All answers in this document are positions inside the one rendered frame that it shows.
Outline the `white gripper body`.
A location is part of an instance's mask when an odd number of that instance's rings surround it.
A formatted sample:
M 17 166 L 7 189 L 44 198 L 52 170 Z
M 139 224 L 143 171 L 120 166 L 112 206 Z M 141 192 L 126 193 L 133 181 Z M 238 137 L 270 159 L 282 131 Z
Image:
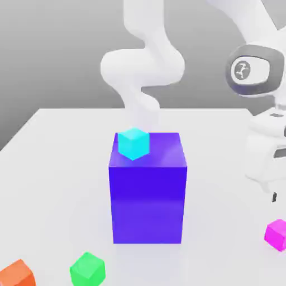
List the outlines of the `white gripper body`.
M 250 133 L 246 142 L 245 175 L 260 184 L 286 180 L 286 138 Z

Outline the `small magenta cube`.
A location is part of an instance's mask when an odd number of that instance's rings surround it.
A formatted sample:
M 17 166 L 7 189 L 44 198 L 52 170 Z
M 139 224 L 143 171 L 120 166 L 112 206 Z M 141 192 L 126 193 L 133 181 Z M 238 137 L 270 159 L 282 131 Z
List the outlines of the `small magenta cube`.
M 268 224 L 264 240 L 280 252 L 286 250 L 286 221 L 277 219 Z

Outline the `small cyan cube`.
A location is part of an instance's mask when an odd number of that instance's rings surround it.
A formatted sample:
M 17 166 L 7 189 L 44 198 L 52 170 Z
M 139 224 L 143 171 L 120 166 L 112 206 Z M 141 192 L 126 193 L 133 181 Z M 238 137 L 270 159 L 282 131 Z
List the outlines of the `small cyan cube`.
M 119 132 L 118 152 L 130 160 L 136 160 L 149 154 L 150 134 L 138 128 Z

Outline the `small green cube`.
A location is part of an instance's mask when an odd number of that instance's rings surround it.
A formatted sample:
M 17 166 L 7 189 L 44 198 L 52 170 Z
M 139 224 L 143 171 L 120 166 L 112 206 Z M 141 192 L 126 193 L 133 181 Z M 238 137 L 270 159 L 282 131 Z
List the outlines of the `small green cube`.
M 85 252 L 71 267 L 73 286 L 100 286 L 106 278 L 105 263 L 102 259 Z

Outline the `small orange cube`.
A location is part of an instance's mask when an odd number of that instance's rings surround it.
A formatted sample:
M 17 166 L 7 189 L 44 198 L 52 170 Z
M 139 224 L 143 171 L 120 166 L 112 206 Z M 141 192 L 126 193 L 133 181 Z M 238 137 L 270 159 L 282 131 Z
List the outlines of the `small orange cube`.
M 36 286 L 32 270 L 19 259 L 0 271 L 0 286 Z

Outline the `large purple box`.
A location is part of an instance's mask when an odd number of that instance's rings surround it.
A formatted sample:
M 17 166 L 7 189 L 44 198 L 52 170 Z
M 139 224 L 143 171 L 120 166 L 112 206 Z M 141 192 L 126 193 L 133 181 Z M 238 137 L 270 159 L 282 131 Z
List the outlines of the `large purple box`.
M 134 161 L 115 138 L 108 171 L 115 244 L 181 243 L 187 162 L 178 133 L 151 133 L 150 153 Z

